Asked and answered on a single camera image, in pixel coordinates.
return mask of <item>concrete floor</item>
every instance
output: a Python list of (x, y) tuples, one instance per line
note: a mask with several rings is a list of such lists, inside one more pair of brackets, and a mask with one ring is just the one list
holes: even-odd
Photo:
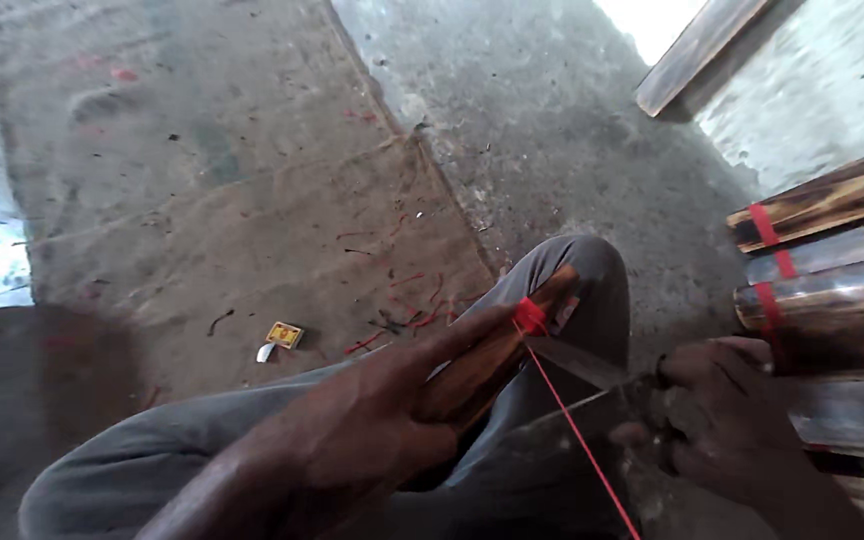
[(737, 328), (741, 257), (723, 220), (751, 202), (694, 125), (633, 101), (647, 71), (585, 0), (336, 0), (402, 126), (420, 122), (494, 268), (590, 233), (629, 268), (632, 363)]

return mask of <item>knife blade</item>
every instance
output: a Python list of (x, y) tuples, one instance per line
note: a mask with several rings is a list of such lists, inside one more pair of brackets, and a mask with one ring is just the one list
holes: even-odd
[(556, 337), (525, 337), (536, 355), (601, 390), (610, 390), (629, 381), (629, 374), (605, 358)]

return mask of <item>red string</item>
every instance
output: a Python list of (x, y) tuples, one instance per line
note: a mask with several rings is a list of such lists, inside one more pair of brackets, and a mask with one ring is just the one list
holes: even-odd
[[(519, 323), (516, 322), (516, 319), (511, 320), (511, 324), (515, 325), (515, 329), (518, 331), (518, 334), (525, 338), (525, 333), (522, 331), (522, 328), (519, 326)], [(582, 445), (582, 449), (585, 450), (585, 455), (588, 456), (588, 460), (592, 462), (592, 467), (595, 468), (595, 472), (599, 475), (599, 480), (602, 481), (602, 485), (606, 486), (606, 491), (608, 492), (608, 497), (611, 497), (612, 502), (615, 504), (615, 509), (618, 510), (620, 516), (622, 516), (622, 521), (625, 522), (625, 526), (629, 528), (629, 534), (634, 540), (642, 540), (639, 536), (639, 532), (636, 531), (636, 526), (632, 524), (632, 519), (629, 518), (629, 514), (626, 513), (625, 508), (622, 506), (622, 502), (618, 499), (618, 495), (616, 495), (616, 491), (613, 489), (612, 485), (609, 483), (609, 480), (606, 478), (605, 472), (602, 472), (602, 468), (599, 467), (599, 462), (595, 460), (593, 457), (593, 451), (589, 449), (589, 445), (586, 444), (586, 439), (582, 438), (582, 432), (579, 431), (578, 425), (575, 424), (575, 421), (572, 420), (572, 415), (569, 413), (569, 410), (566, 408), (566, 404), (562, 402), (562, 398), (559, 397), (559, 392), (556, 392), (555, 386), (552, 385), (552, 381), (549, 380), (549, 375), (546, 374), (546, 370), (543, 368), (542, 362), (539, 362), (539, 357), (536, 356), (534, 350), (528, 345), (525, 346), (526, 349), (529, 350), (529, 354), (532, 355), (532, 360), (535, 362), (535, 367), (538, 368), (538, 373), (542, 374), (542, 378), (545, 379), (546, 385), (548, 385), (549, 390), (552, 391), (552, 396), (555, 398), (556, 403), (558, 403), (558, 407), (565, 414), (565, 420), (568, 420), (568, 424), (572, 428), (572, 432), (575, 433), (576, 438), (579, 439), (579, 444)]]

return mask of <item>finger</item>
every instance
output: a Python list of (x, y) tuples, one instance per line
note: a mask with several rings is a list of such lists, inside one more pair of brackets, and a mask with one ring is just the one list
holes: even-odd
[(456, 321), (445, 330), (421, 339), (411, 349), (412, 364), (431, 371), (438, 365), (462, 355), (499, 324), (510, 321), (516, 312), (514, 304), (488, 307)]
[(619, 423), (608, 432), (608, 441), (626, 448), (637, 448), (649, 442), (649, 429), (639, 422)]
[(727, 337), (716, 337), (712, 341), (722, 343), (732, 349), (741, 351), (743, 361), (749, 363), (752, 369), (766, 374), (772, 374), (776, 369), (776, 362), (772, 355), (772, 347), (762, 339), (730, 335)]
[(403, 440), (401, 471), (406, 477), (455, 456), (458, 436), (445, 423), (410, 422)]
[(723, 369), (728, 380), (738, 386), (746, 396), (761, 397), (767, 384), (766, 375), (759, 369), (762, 363), (752, 359), (750, 352), (745, 349), (738, 349), (718, 339), (712, 341), (727, 349), (716, 354), (714, 362)]
[(732, 357), (741, 363), (729, 347), (714, 341), (700, 341), (678, 347), (658, 364), (660, 374), (672, 384), (692, 392), (713, 424), (718, 424), (730, 411), (738, 411), (749, 396), (748, 390), (722, 365), (723, 357)]
[(676, 471), (694, 483), (708, 485), (710, 466), (702, 452), (686, 441), (673, 441), (670, 444), (672, 464)]

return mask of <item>red tape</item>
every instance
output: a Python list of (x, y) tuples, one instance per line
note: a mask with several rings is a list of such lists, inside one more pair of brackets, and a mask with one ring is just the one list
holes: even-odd
[(778, 273), (784, 278), (795, 278), (799, 275), (796, 272), (795, 264), (792, 264), (792, 255), (788, 250), (779, 250), (774, 253), (775, 263), (778, 264)]
[[(769, 212), (765, 209), (765, 206), (758, 202), (749, 204), (749, 214), (751, 215), (751, 222), (755, 224), (755, 228), (758, 230), (758, 236), (762, 239), (762, 245), (771, 247), (782, 242), (782, 240), (779, 240), (776, 230), (772, 227), (772, 219), (769, 218)], [(795, 264), (792, 263), (792, 255), (789, 254), (788, 250), (776, 251), (774, 256), (775, 263), (778, 265), (778, 273), (783, 278), (795, 278), (799, 275), (795, 269)]]
[(758, 296), (758, 303), (762, 306), (762, 314), (765, 315), (765, 324), (762, 325), (762, 336), (772, 345), (772, 352), (775, 356), (775, 367), (778, 368), (786, 363), (786, 354), (783, 351), (779, 335), (776, 333), (776, 329), (785, 324), (783, 313), (779, 308), (779, 303), (776, 301), (775, 293), (772, 292), (771, 282), (756, 283), (752, 287)]

